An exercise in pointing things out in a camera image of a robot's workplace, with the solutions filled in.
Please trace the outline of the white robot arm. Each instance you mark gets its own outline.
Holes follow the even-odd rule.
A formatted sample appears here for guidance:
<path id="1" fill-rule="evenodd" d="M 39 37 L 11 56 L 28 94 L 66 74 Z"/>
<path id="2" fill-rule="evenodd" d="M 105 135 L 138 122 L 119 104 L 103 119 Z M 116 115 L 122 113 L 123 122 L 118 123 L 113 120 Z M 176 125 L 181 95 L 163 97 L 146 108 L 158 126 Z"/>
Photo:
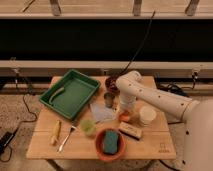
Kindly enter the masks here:
<path id="1" fill-rule="evenodd" d="M 204 101 L 153 89 L 140 83 L 138 71 L 116 79 L 122 107 L 141 99 L 185 123 L 183 171 L 213 171 L 213 99 Z"/>

